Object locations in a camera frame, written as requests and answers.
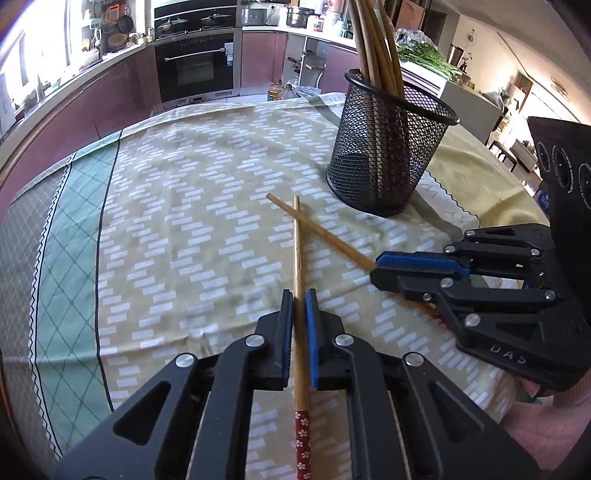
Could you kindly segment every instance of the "red floral chopstick end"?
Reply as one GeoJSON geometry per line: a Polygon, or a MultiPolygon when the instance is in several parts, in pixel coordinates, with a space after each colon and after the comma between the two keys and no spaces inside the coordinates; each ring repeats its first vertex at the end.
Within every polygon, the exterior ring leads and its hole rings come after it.
{"type": "Polygon", "coordinates": [[[295,454],[297,480],[310,480],[310,416],[308,411],[295,413],[295,454]]]}

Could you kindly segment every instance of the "oven door handle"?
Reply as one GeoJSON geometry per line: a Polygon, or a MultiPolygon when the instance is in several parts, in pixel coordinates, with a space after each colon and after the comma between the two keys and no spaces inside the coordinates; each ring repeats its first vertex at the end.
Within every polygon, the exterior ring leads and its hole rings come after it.
{"type": "Polygon", "coordinates": [[[179,55],[178,57],[166,57],[164,61],[172,61],[178,59],[184,59],[186,57],[194,57],[195,55],[204,55],[206,53],[217,53],[219,51],[226,51],[226,47],[217,48],[216,50],[206,50],[206,51],[198,51],[196,53],[187,53],[186,55],[179,55]]]}

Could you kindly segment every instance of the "ceiling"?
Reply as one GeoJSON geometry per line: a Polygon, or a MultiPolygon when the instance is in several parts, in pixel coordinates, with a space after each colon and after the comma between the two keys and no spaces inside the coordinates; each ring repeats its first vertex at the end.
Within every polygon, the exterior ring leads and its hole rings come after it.
{"type": "Polygon", "coordinates": [[[550,77],[567,89],[581,121],[591,121],[591,60],[546,0],[441,0],[461,15],[497,30],[529,77],[551,89],[550,77]]]}

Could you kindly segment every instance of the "built-in oven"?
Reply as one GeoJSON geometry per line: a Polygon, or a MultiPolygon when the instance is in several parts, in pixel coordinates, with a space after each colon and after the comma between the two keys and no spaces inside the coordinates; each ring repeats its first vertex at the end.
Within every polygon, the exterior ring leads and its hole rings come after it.
{"type": "Polygon", "coordinates": [[[229,29],[227,33],[199,32],[157,44],[161,109],[238,95],[241,38],[240,29],[229,29]]]}

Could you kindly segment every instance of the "green vegetables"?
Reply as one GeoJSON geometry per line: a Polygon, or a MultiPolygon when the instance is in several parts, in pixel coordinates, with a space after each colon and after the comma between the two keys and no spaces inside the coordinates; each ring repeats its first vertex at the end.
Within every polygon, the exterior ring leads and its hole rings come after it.
{"type": "Polygon", "coordinates": [[[438,49],[428,43],[410,40],[407,43],[397,44],[396,48],[401,61],[416,63],[452,82],[456,82],[462,76],[461,70],[446,62],[438,49]]]}

